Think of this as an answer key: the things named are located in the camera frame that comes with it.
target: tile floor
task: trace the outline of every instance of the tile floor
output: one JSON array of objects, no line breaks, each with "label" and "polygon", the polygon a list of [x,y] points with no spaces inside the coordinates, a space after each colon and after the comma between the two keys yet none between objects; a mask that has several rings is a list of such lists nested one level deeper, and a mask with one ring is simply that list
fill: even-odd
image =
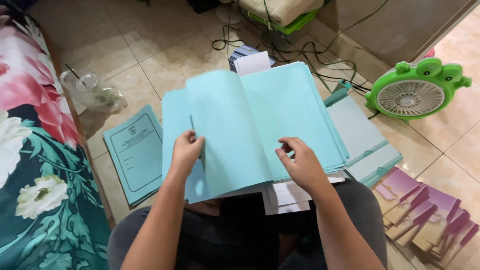
[{"label": "tile floor", "polygon": [[[97,72],[121,89],[129,102],[121,114],[110,117],[77,108],[88,138],[94,165],[106,191],[113,218],[119,222],[133,209],[125,200],[102,132],[122,123],[149,103],[162,119],[161,100],[167,91],[184,87],[187,77],[214,69],[228,69],[227,48],[212,49],[212,40],[221,38],[222,23],[214,11],[195,14],[185,1],[152,0],[151,7],[136,0],[40,0],[30,11],[54,42],[62,63],[73,68]],[[372,122],[404,156],[398,166],[419,181],[428,183],[462,200],[471,218],[480,222],[480,9],[466,17],[435,48],[444,62],[464,66],[464,74],[473,78],[470,88],[457,91],[453,102],[442,112],[423,120],[406,123],[378,115]],[[230,39],[243,38],[256,46],[259,38],[245,29],[231,31]],[[306,36],[295,45],[313,41]],[[285,54],[294,58],[296,54]],[[326,52],[322,62],[338,58]],[[345,64],[324,66],[313,61],[317,72],[348,78],[352,70]],[[322,98],[329,96],[325,86],[314,77]],[[355,81],[367,87],[371,83],[361,75]],[[336,81],[326,81],[335,87]],[[363,106],[357,92],[350,95],[367,116],[374,112]],[[149,205],[154,196],[138,207]],[[399,251],[387,243],[389,269],[435,269],[424,266],[408,249]],[[472,269],[480,265],[475,256],[480,234],[464,248],[449,269]]]}]

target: white paper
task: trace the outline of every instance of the white paper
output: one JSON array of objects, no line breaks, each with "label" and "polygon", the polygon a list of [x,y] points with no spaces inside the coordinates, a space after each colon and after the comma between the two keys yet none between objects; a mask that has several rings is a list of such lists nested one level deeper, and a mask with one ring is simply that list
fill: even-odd
[{"label": "white paper", "polygon": [[240,57],[233,63],[239,76],[265,71],[271,68],[268,52],[266,51]]}]

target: wall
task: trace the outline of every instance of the wall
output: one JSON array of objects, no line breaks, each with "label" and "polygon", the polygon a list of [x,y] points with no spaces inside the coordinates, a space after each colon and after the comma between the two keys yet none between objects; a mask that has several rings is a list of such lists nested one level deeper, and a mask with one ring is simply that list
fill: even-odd
[{"label": "wall", "polygon": [[[334,31],[374,12],[384,0],[332,0],[316,18]],[[414,60],[477,0],[389,0],[344,35],[388,66]]]}]

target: frog-shaped fan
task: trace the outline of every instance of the frog-shaped fan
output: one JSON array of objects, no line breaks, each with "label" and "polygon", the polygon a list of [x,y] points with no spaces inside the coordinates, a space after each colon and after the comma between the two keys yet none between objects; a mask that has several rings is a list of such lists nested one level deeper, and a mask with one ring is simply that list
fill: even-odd
[{"label": "frog-shaped fan", "polygon": [[445,108],[457,89],[471,85],[458,64],[442,65],[435,57],[400,62],[375,82],[365,95],[366,106],[404,120],[421,119]]}]

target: stack of paper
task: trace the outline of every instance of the stack of paper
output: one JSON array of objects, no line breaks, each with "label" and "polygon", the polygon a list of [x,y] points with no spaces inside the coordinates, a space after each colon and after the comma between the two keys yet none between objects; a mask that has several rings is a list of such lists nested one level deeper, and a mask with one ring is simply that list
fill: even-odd
[{"label": "stack of paper", "polygon": [[373,190],[388,237],[415,244],[443,269],[472,239],[479,226],[460,208],[461,201],[392,168]]},{"label": "stack of paper", "polygon": [[301,62],[242,77],[220,70],[188,79],[186,89],[165,94],[162,114],[164,175],[178,135],[194,129],[206,138],[187,180],[190,203],[290,179],[275,153],[283,136],[301,138],[326,173],[341,170],[349,158]]},{"label": "stack of paper", "polygon": [[349,95],[327,110],[350,154],[347,170],[357,181],[371,187],[402,160]]},{"label": "stack of paper", "polygon": [[162,134],[150,105],[103,133],[130,205],[139,204],[162,183]]}]

